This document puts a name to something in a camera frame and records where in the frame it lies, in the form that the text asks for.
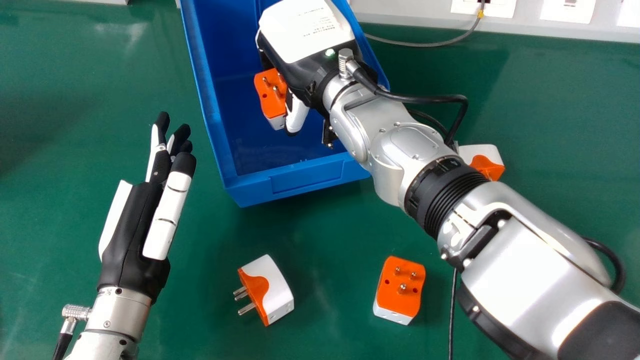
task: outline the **metal pin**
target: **metal pin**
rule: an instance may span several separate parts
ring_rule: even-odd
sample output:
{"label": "metal pin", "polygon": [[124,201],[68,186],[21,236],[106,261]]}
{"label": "metal pin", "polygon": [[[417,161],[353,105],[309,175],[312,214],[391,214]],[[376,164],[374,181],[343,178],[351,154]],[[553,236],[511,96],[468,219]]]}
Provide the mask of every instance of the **metal pin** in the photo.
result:
{"label": "metal pin", "polygon": [[243,286],[242,288],[239,288],[238,290],[234,291],[234,296],[238,296],[244,292],[246,292],[246,288]]}
{"label": "metal pin", "polygon": [[280,91],[278,90],[278,87],[274,85],[273,87],[273,92],[276,94],[276,97],[279,99],[281,97],[280,95]]}
{"label": "metal pin", "polygon": [[234,300],[238,301],[238,300],[240,300],[242,298],[245,298],[247,295],[249,295],[249,293],[245,291],[244,293],[240,293],[240,294],[238,294],[238,296],[234,297]]}
{"label": "metal pin", "polygon": [[244,314],[246,314],[247,312],[249,312],[252,309],[255,309],[255,304],[253,302],[251,304],[243,307],[242,309],[238,310],[238,315],[243,316]]}

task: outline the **robotic arm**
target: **robotic arm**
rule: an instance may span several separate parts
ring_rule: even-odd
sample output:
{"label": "robotic arm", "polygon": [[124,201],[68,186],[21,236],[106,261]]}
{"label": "robotic arm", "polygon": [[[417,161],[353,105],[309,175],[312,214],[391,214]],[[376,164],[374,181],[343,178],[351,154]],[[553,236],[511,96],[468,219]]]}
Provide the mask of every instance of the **robotic arm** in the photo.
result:
{"label": "robotic arm", "polygon": [[441,258],[461,272],[461,307],[507,354],[640,359],[640,311],[609,289],[589,245],[466,165],[410,116],[402,96],[379,88],[331,1],[283,0],[259,24],[263,63],[289,87],[285,130],[295,135],[308,109],[325,117],[325,128],[371,173],[378,196],[437,240]]}
{"label": "robotic arm", "polygon": [[92,308],[64,307],[54,360],[64,357],[79,321],[87,324],[67,360],[137,358],[149,309],[169,276],[166,255],[196,167],[189,126],[167,142],[169,121],[162,112],[152,126],[146,181],[120,181],[98,246],[98,295]]}

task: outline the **black ribbed joint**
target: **black ribbed joint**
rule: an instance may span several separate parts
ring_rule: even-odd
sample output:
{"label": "black ribbed joint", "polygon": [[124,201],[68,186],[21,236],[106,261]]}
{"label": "black ribbed joint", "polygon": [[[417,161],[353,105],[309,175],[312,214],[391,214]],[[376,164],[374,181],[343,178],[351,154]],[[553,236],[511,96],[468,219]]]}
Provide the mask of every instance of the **black ribbed joint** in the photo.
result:
{"label": "black ribbed joint", "polygon": [[404,209],[432,238],[459,201],[488,180],[458,157],[434,161],[413,180]]}

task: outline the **green table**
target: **green table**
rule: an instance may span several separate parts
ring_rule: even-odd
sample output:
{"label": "green table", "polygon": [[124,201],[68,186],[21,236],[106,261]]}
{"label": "green table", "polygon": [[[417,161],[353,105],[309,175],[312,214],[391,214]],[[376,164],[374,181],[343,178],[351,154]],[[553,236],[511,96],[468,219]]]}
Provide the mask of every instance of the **green table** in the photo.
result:
{"label": "green table", "polygon": [[[120,179],[143,180],[157,112],[193,128],[198,170],[140,359],[444,359],[451,269],[371,180],[238,208],[223,191],[173,0],[0,8],[0,359],[47,359],[66,303],[91,305]],[[433,40],[455,31],[367,26]],[[443,49],[373,44],[395,90],[471,100],[459,140],[498,145],[503,180],[626,262],[640,304],[638,45],[489,33]],[[424,108],[449,123],[455,109]],[[270,253],[296,297],[239,318],[236,268]],[[373,316],[390,255],[425,264],[409,327]],[[459,312],[457,359],[506,359]]]}

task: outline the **blue plastic container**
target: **blue plastic container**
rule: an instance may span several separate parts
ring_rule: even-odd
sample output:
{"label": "blue plastic container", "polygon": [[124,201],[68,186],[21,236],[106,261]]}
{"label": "blue plastic container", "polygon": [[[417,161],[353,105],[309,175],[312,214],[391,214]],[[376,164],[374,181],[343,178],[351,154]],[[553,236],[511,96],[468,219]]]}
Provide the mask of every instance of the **blue plastic container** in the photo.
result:
{"label": "blue plastic container", "polygon": [[[182,19],[202,115],[225,189],[239,206],[327,188],[369,176],[339,142],[321,143],[323,120],[310,111],[295,137],[274,131],[253,87],[262,71],[255,34],[263,9],[277,0],[182,0]],[[364,60],[388,81],[345,0]]]}

